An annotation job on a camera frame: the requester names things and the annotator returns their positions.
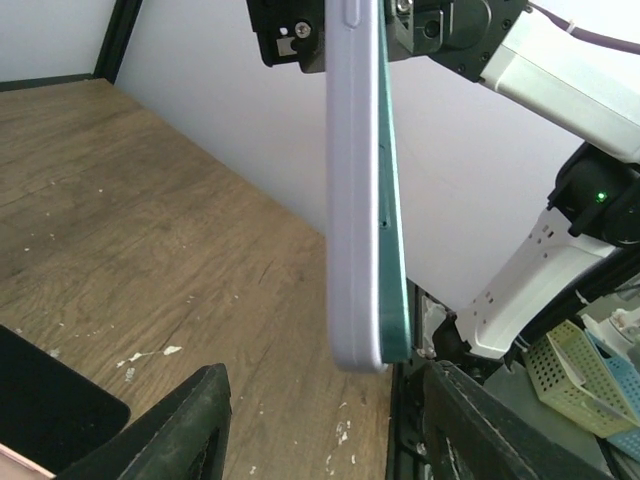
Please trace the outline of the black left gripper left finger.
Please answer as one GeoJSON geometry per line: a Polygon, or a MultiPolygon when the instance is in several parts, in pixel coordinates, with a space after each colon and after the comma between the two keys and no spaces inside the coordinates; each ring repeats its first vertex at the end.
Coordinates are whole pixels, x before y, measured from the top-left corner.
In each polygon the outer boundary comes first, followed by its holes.
{"type": "Polygon", "coordinates": [[[221,479],[231,422],[226,366],[198,369],[59,479],[221,479]]]}

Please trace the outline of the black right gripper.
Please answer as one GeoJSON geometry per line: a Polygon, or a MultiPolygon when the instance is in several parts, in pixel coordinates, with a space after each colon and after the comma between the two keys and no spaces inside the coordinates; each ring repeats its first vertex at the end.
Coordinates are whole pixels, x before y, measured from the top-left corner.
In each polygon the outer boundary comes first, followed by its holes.
{"type": "MultiPolygon", "coordinates": [[[[325,70],[323,1],[246,2],[263,63],[325,70]]],[[[467,80],[478,80],[526,11],[524,1],[384,1],[391,62],[427,56],[467,80]]]]}

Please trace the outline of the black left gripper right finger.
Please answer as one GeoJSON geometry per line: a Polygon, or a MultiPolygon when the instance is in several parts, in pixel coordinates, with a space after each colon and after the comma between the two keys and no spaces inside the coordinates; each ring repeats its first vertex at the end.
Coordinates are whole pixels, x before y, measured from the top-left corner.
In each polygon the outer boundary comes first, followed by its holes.
{"type": "Polygon", "coordinates": [[[504,407],[454,364],[423,376],[426,450],[434,479],[608,479],[504,407]]]}

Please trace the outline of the lilac phone case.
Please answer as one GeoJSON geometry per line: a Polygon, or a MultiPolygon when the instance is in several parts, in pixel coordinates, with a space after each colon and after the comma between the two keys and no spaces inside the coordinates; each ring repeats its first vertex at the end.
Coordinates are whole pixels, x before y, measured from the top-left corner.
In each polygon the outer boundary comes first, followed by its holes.
{"type": "Polygon", "coordinates": [[[378,373],[381,357],[378,234],[376,1],[325,4],[327,319],[345,371],[378,373]]]}

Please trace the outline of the black smartphone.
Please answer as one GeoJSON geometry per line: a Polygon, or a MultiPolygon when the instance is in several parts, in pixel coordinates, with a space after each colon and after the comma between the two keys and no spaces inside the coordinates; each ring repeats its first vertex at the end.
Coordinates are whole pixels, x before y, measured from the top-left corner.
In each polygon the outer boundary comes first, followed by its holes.
{"type": "Polygon", "coordinates": [[[1,443],[53,474],[115,437],[129,407],[6,327],[1,328],[1,443]]]}

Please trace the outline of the pink phone case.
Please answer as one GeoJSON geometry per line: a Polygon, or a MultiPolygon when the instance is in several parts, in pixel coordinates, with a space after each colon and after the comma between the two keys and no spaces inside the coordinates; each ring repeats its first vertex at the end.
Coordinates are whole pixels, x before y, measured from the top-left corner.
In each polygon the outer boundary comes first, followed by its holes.
{"type": "Polygon", "coordinates": [[[0,446],[1,480],[50,480],[55,474],[11,448],[0,446]]]}

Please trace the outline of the yellow perforated plastic basket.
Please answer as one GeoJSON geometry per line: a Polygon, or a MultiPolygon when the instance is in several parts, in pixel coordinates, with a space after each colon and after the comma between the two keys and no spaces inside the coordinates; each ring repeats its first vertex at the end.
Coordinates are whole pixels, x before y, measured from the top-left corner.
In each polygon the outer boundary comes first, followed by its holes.
{"type": "Polygon", "coordinates": [[[619,413],[623,400],[584,331],[565,321],[523,354],[538,399],[584,430],[608,438],[639,422],[619,413]]]}

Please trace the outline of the blue perforated plastic basket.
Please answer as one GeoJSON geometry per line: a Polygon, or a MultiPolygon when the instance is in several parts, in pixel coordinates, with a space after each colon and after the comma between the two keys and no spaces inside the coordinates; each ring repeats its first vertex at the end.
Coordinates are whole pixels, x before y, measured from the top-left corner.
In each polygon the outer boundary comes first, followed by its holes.
{"type": "MultiPolygon", "coordinates": [[[[608,370],[613,386],[617,388],[623,400],[624,406],[615,406],[614,409],[639,422],[639,373],[636,368],[590,332],[586,332],[586,336],[608,370]]],[[[609,436],[607,440],[618,450],[639,462],[638,426],[609,436]]]]}

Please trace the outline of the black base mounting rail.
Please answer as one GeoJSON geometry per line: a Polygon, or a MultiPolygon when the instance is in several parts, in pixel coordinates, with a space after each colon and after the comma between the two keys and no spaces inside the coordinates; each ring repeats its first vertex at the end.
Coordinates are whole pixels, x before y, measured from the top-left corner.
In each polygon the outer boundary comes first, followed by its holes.
{"type": "Polygon", "coordinates": [[[386,463],[386,479],[426,479],[430,471],[426,452],[424,417],[424,369],[435,358],[424,341],[423,302],[425,291],[407,281],[412,350],[409,359],[393,366],[386,463]]]}

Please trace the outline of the black metal enclosure frame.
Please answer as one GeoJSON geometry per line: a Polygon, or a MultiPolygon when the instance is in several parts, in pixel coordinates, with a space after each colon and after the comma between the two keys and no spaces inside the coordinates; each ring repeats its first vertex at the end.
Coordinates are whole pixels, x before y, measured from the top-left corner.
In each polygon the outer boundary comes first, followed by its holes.
{"type": "Polygon", "coordinates": [[[142,0],[117,0],[92,73],[5,81],[1,92],[103,79],[114,85],[133,33],[142,0]]]}

